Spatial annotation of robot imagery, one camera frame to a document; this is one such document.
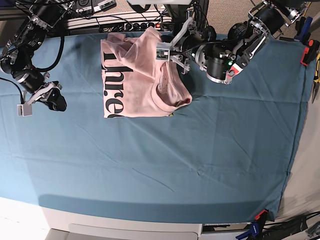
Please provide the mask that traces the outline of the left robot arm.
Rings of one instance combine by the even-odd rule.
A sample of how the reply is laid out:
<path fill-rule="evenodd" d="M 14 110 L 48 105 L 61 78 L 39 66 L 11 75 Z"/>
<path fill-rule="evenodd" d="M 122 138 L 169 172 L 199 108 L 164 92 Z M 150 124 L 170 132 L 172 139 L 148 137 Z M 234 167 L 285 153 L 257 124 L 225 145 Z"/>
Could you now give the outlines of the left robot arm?
<path fill-rule="evenodd" d="M 185 71 L 196 63 L 212 82 L 231 84 L 282 26 L 290 26 L 306 8 L 303 0 L 263 0 L 248 12 L 248 19 L 234 24 L 226 38 L 218 39 L 213 26 L 200 28 L 192 17 L 183 24 L 169 46 L 169 59 Z"/>

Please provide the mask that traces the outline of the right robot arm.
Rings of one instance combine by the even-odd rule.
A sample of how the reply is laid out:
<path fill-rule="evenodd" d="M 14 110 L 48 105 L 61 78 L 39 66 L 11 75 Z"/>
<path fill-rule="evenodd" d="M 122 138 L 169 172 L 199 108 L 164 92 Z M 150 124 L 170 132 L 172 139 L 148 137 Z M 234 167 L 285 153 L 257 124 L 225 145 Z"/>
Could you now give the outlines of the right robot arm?
<path fill-rule="evenodd" d="M 48 82 L 47 79 L 62 57 L 65 33 L 61 21 L 75 1 L 20 0 L 18 3 L 28 7 L 27 19 L 8 40 L 0 55 L 1 71 L 12 76 L 10 83 L 19 91 L 18 115 L 32 115 L 32 105 L 36 102 L 46 105 L 51 111 L 64 112 L 67 103 L 61 95 L 62 86 L 58 81 Z M 36 67 L 32 63 L 34 53 L 50 33 L 60 36 L 56 59 L 48 67 Z"/>

